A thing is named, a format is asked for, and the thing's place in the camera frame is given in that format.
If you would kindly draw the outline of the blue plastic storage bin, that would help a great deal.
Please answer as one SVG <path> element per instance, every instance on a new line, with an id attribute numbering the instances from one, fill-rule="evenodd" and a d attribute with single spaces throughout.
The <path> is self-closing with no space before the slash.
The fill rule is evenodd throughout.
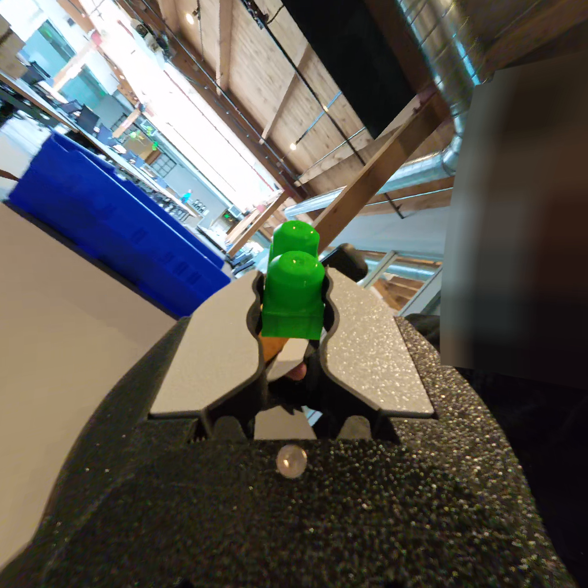
<path id="1" fill-rule="evenodd" d="M 223 260 L 113 165 L 53 133 L 9 202 L 159 308 L 191 315 L 231 278 Z"/>

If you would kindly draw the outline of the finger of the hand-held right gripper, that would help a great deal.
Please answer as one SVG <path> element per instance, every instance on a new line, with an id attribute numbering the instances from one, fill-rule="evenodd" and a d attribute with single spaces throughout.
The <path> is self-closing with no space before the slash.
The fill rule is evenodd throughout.
<path id="1" fill-rule="evenodd" d="M 277 381 L 302 364 L 308 344 L 307 339 L 289 339 L 283 349 L 269 361 L 266 368 L 267 381 Z"/>

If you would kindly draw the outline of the green two-stud mega block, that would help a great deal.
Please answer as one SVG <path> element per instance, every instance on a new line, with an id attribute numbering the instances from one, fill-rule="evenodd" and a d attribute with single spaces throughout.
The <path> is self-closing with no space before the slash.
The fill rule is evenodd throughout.
<path id="1" fill-rule="evenodd" d="M 319 241 L 316 229 L 299 220 L 274 231 L 264 281 L 262 336 L 320 339 L 325 268 L 318 258 Z"/>

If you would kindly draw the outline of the row of blue office chairs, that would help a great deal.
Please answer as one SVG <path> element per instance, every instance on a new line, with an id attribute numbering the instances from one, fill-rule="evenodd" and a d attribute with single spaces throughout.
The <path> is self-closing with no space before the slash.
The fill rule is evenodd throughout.
<path id="1" fill-rule="evenodd" d="M 104 154 L 95 143 L 100 143 L 106 148 L 117 153 L 132 165 L 140 168 L 145 164 L 145 157 L 149 158 L 153 153 L 158 153 L 152 148 L 152 144 L 143 135 L 141 130 L 127 128 L 120 136 L 114 137 L 115 128 L 110 129 L 102 122 L 99 115 L 89 106 L 81 105 L 77 100 L 61 105 L 61 110 L 66 114 L 72 123 L 76 124 L 81 131 L 67 130 L 63 135 L 71 141 L 81 145 L 83 148 L 94 153 L 100 158 L 112 163 L 113 159 Z"/>

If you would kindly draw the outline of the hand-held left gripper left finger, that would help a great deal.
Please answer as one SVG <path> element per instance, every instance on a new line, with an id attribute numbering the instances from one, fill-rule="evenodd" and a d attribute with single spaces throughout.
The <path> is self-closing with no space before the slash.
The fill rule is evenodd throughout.
<path id="1" fill-rule="evenodd" d="M 263 280 L 261 272 L 250 271 L 195 310 L 155 396 L 151 417 L 252 420 L 262 409 L 267 381 L 256 330 Z"/>

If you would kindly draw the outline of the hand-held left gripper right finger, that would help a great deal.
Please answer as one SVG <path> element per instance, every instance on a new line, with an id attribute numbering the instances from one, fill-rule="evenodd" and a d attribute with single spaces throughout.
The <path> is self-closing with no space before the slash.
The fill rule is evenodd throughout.
<path id="1" fill-rule="evenodd" d="M 334 268 L 326 269 L 319 351 L 331 381 L 385 416 L 431 418 L 432 402 L 393 310 Z"/>

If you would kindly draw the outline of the silver ventilation duct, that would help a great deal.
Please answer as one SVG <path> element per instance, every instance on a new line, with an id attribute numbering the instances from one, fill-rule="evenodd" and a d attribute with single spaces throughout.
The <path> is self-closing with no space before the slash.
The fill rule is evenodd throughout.
<path id="1" fill-rule="evenodd" d="M 458 169 L 484 60 L 459 1 L 285 1 L 373 138 L 421 105 L 329 205 L 356 215 L 377 193 L 448 179 Z"/>

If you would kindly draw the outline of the metal stair railing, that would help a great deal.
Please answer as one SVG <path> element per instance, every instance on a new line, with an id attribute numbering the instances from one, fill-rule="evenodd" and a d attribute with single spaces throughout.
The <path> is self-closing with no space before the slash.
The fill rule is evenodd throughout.
<path id="1" fill-rule="evenodd" d="M 441 254 L 363 251 L 368 266 L 360 284 L 385 302 L 394 315 L 440 315 Z"/>

